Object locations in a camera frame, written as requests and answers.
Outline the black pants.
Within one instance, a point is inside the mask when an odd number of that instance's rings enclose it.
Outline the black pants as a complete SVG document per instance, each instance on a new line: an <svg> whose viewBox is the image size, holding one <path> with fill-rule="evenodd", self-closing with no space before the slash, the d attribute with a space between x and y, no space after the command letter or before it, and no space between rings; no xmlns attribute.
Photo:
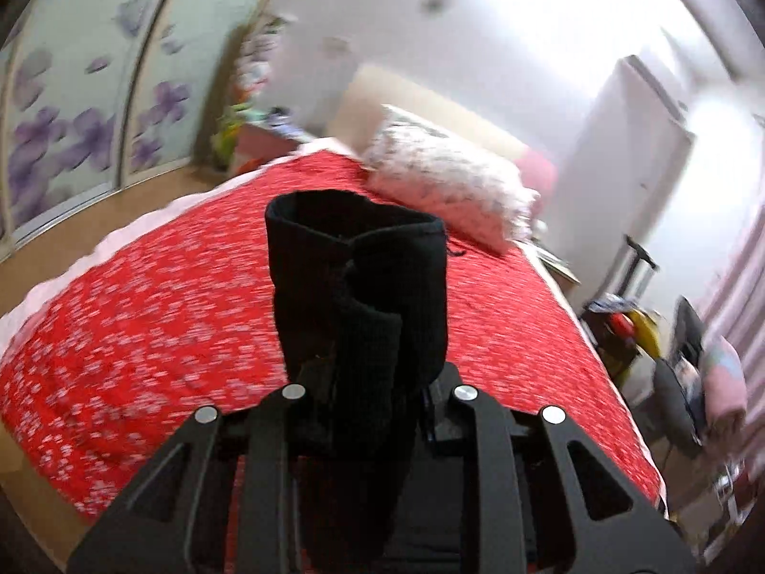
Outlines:
<svg viewBox="0 0 765 574"><path fill-rule="evenodd" d="M446 362L448 234L438 216L337 189L280 194L264 221L286 376L314 401L306 550L319 570L357 572L393 534Z"/></svg>

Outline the pile of clothes on chair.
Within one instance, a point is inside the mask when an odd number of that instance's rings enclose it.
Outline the pile of clothes on chair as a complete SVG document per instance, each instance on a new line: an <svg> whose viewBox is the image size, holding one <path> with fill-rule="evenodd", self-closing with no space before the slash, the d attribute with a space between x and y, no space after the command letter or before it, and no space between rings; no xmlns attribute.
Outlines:
<svg viewBox="0 0 765 574"><path fill-rule="evenodd" d="M725 338L704 336L704 324L686 298L678 299L668 351L660 349L655 321L632 299L594 299L581 320L616 385L626 384L639 355L652 360L651 393L634 409L646 441L664 438L696 459L707 448L723 450L741 430L748 409L741 359Z"/></svg>

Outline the black wooden chair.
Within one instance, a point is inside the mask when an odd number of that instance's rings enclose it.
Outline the black wooden chair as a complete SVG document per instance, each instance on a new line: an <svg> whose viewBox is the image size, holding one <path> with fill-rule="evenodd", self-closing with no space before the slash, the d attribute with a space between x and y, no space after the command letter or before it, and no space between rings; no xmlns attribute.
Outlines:
<svg viewBox="0 0 765 574"><path fill-rule="evenodd" d="M645 294L656 272L659 271L659 265L648 254L645 247L628 234L623 236L623 255L626 254L629 254L629 261L623 278L617 285L616 294L620 298L638 301Z"/></svg>

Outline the pink floral pillow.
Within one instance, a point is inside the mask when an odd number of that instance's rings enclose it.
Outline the pink floral pillow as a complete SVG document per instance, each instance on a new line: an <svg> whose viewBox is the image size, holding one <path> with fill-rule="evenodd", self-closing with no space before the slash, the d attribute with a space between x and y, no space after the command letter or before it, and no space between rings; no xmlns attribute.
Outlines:
<svg viewBox="0 0 765 574"><path fill-rule="evenodd" d="M382 110L362 155L372 192L437 215L498 254L532 237L539 193L515 163L397 106Z"/></svg>

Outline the white door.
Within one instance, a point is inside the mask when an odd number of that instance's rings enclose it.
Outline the white door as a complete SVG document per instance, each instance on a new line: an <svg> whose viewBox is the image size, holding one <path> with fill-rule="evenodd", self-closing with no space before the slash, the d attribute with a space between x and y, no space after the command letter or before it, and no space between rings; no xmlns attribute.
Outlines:
<svg viewBox="0 0 765 574"><path fill-rule="evenodd" d="M545 243L579 285L578 309L601 292L623 238L643 243L663 215L694 135L681 106L638 57L621 60L590 114L546 203Z"/></svg>

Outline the bedside table with clutter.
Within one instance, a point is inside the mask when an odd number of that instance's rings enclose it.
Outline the bedside table with clutter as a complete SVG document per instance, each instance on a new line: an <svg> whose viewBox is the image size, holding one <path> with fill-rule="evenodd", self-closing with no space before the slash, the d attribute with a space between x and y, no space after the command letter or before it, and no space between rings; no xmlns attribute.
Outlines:
<svg viewBox="0 0 765 574"><path fill-rule="evenodd" d="M249 104L232 105L218 119L210 139L213 166L228 177L237 177L295 152L313 138L293 123L289 109L276 106L263 111Z"/></svg>

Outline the floral sliding wardrobe doors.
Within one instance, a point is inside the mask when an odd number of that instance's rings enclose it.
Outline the floral sliding wardrobe doors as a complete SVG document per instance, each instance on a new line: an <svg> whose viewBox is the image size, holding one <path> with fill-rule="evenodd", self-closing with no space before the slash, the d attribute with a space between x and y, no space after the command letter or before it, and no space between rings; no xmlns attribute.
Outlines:
<svg viewBox="0 0 765 574"><path fill-rule="evenodd" d="M180 166L261 0L27 0L1 48L1 248Z"/></svg>

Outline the beige headboard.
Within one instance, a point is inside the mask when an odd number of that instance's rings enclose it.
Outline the beige headboard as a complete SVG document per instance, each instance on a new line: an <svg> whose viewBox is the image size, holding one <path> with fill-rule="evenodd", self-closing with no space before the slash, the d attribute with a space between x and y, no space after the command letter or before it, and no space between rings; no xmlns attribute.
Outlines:
<svg viewBox="0 0 765 574"><path fill-rule="evenodd" d="M529 149L512 133L481 115L375 64L364 64L354 74L341 96L339 109L327 124L326 135L357 153L363 152L385 117L385 105L393 105L511 161Z"/></svg>

